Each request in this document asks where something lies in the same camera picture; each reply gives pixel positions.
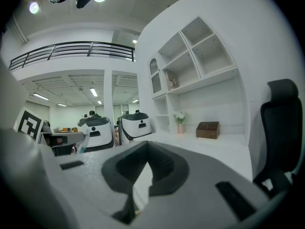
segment metal railing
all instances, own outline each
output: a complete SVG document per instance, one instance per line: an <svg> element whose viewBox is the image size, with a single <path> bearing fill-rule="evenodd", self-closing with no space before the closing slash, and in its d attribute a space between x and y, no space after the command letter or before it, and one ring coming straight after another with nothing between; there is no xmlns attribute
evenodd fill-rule
<svg viewBox="0 0 305 229"><path fill-rule="evenodd" d="M10 70L23 68L36 61L67 55L103 56L134 61L134 48L108 42L63 42L24 53L10 61Z"/></svg>

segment black rectangular strip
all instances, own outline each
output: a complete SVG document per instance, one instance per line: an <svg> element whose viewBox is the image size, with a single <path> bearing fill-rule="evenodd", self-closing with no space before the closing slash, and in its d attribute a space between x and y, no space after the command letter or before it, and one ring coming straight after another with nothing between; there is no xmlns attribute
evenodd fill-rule
<svg viewBox="0 0 305 229"><path fill-rule="evenodd" d="M71 168L81 166L81 165L84 165L84 163L80 160L77 160L77 161L72 161L72 162L69 162L66 164L62 164L61 168L62 168L62 170L67 170L67 169L71 169Z"/></svg>
<svg viewBox="0 0 305 229"><path fill-rule="evenodd" d="M236 190L236 188L233 187L230 182L222 181L217 183L215 186L240 221L256 212L254 207Z"/></svg>

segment person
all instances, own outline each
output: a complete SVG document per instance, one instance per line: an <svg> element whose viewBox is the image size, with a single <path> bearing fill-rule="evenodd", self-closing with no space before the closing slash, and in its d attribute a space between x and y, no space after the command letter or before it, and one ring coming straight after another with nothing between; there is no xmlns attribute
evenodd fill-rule
<svg viewBox="0 0 305 229"><path fill-rule="evenodd" d="M89 112L89 117L99 117L99 118L101 118L101 116L99 114L96 114L93 110L91 110Z"/></svg>

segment shelving unit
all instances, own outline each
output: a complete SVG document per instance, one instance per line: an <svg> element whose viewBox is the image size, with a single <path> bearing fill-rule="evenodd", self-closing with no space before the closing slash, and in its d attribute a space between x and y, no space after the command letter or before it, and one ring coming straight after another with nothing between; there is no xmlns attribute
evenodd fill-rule
<svg viewBox="0 0 305 229"><path fill-rule="evenodd" d="M195 20L185 26L181 32L190 46L197 44L213 34L213 31L200 17L197 17Z"/></svg>
<svg viewBox="0 0 305 229"><path fill-rule="evenodd" d="M159 50L159 54L164 65L167 65L186 51L186 45L181 34L178 32Z"/></svg>
<svg viewBox="0 0 305 229"><path fill-rule="evenodd" d="M167 72L179 87L171 89ZM177 32L150 62L157 132L177 134L176 111L187 113L188 138L202 121L219 121L221 133L212 142L246 145L243 97L238 67L218 35L197 17Z"/></svg>

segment plastic bag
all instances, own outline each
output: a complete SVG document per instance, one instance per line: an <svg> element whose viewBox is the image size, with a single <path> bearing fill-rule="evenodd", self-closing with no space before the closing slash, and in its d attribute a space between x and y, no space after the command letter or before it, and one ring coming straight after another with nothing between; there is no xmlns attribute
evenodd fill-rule
<svg viewBox="0 0 305 229"><path fill-rule="evenodd" d="M85 134L85 139L76 143L75 146L77 148L77 154L82 154L86 150L87 145L89 143L89 138L90 138L89 128L86 129L83 128L82 132Z"/></svg>

